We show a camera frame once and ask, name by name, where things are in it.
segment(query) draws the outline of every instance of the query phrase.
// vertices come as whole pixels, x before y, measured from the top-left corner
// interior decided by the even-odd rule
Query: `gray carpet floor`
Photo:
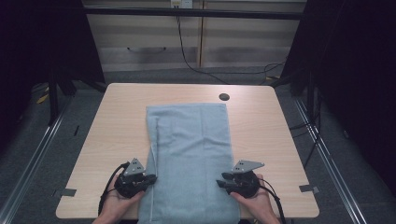
[[[260,68],[243,69],[243,72],[260,71]],[[210,72],[222,72],[221,68]],[[228,83],[257,85],[264,79],[257,75],[216,75]],[[196,74],[189,69],[146,71],[107,74],[106,82],[152,82],[152,83],[208,83],[221,84],[211,76]],[[59,198],[52,197],[53,191],[66,186],[78,154],[91,127],[103,94],[77,83],[78,91],[64,114],[64,120],[49,145],[44,160],[39,165],[33,181],[24,196],[12,223],[92,223],[92,220],[66,220],[55,216]],[[19,123],[18,131],[8,145],[7,152],[0,159],[0,205],[4,204],[15,187],[26,163],[29,162],[41,137],[47,129],[50,118],[48,100],[41,105],[35,101],[41,92],[32,94],[29,108]],[[290,127],[303,122],[295,98],[290,95],[289,85],[276,88],[276,95]],[[344,136],[344,130],[336,117],[326,107],[321,109],[321,131],[325,143],[332,153],[340,172],[357,199],[368,223],[396,223],[396,199],[376,172],[366,163],[353,140]],[[292,130],[294,143],[302,162],[308,156],[313,141],[305,128]],[[294,223],[353,223],[330,178],[322,159],[314,152],[306,167],[306,174],[312,186],[319,188],[316,194],[320,214],[316,218],[293,220]]]

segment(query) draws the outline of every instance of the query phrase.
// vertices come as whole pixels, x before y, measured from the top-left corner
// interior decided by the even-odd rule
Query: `blue towel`
[[[216,180],[233,168],[224,104],[147,108],[147,175],[158,176],[139,208],[139,223],[238,223],[238,203]]]

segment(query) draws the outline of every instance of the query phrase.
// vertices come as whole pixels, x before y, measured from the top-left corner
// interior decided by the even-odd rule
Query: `table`
[[[228,101],[219,95],[227,93]],[[98,204],[112,172],[122,163],[138,158],[146,166],[149,135],[147,105],[224,103],[227,105],[234,162],[262,161],[255,170],[272,184],[281,199],[285,217],[316,217],[318,205],[307,185],[304,168],[290,135],[273,88],[195,84],[110,84],[82,147],[67,189],[74,197],[63,196],[59,218],[97,217]],[[275,201],[274,211],[278,215]],[[138,204],[126,219],[137,219]],[[241,206],[241,217],[251,217]]]

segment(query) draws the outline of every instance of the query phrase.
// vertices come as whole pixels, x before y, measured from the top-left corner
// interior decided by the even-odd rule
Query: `black horizontal bar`
[[[139,16],[179,16],[179,17],[212,17],[212,18],[246,18],[267,20],[298,21],[304,17],[299,12],[235,11],[189,8],[156,8],[156,7],[45,7],[46,11],[67,10],[85,14],[99,15],[139,15]]]

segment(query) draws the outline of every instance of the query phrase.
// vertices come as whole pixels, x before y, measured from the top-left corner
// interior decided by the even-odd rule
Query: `person's right hand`
[[[262,179],[262,175],[256,174],[256,176]],[[259,189],[256,196],[248,199],[236,192],[231,192],[230,195],[244,205],[251,215],[257,218],[261,223],[279,224],[279,220],[276,218],[271,206],[270,195],[265,189]]]

